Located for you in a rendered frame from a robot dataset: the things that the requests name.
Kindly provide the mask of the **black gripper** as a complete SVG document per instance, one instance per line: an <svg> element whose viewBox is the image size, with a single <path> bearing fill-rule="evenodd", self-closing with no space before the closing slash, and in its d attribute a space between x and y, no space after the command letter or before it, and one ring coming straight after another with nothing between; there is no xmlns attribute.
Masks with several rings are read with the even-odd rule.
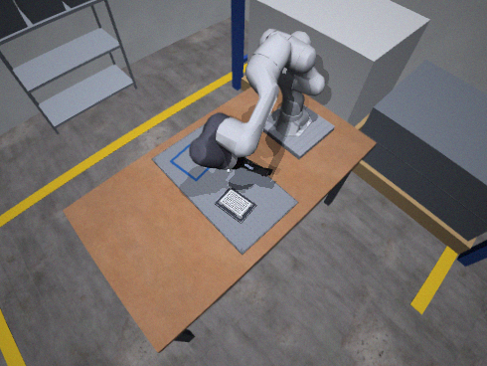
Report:
<svg viewBox="0 0 487 366"><path fill-rule="evenodd" d="M232 169L239 169L241 167L247 169L248 171L260 174L261 176L267 177L267 175L270 175L272 172L272 169L269 168L263 168L259 165L256 165L252 163L250 160L246 159L245 157L240 157L238 158L237 164L235 165L234 168Z"/></svg>

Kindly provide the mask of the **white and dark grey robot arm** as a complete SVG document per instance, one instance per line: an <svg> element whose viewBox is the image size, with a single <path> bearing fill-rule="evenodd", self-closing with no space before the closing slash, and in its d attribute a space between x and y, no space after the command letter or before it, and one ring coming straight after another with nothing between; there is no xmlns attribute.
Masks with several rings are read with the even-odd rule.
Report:
<svg viewBox="0 0 487 366"><path fill-rule="evenodd" d="M211 115L203 127L205 130L189 147L190 157L196 164L231 172L238 158L254 154L279 88L282 105L275 118L276 130L282 135L299 137L312 123L303 108L303 94L321 94L325 82L313 67L317 55L310 37L301 31L289 35L268 29L259 39L261 44L245 68L246 79L258 94L249 121L243 123L221 112Z"/></svg>

